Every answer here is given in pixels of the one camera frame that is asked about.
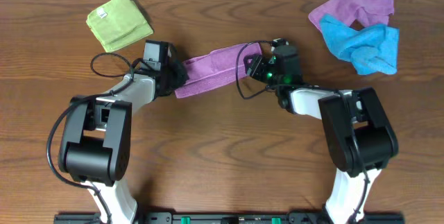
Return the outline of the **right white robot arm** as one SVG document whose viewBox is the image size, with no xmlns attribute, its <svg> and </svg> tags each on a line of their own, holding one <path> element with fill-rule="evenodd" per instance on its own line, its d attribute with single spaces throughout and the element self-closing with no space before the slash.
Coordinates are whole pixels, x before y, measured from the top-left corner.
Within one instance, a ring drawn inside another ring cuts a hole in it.
<svg viewBox="0 0 444 224">
<path fill-rule="evenodd" d="M 317 223 L 403 223 L 401 214 L 364 212 L 375 179 L 398 153 L 398 141 L 371 87 L 328 89 L 302 79 L 296 55 L 244 58 L 245 72 L 275 92 L 286 111 L 321 120 L 327 148 L 336 167 L 334 186 Z"/>
</svg>

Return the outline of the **purple microfiber cloth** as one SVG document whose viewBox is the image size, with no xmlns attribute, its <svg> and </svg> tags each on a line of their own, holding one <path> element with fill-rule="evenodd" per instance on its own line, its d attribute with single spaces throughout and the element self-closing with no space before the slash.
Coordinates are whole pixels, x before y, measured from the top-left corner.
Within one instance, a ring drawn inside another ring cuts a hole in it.
<svg viewBox="0 0 444 224">
<path fill-rule="evenodd" d="M 207 55 L 185 60 L 189 79 L 175 90 L 177 98 L 195 96 L 236 81 L 236 60 L 246 43 L 213 50 Z"/>
</svg>

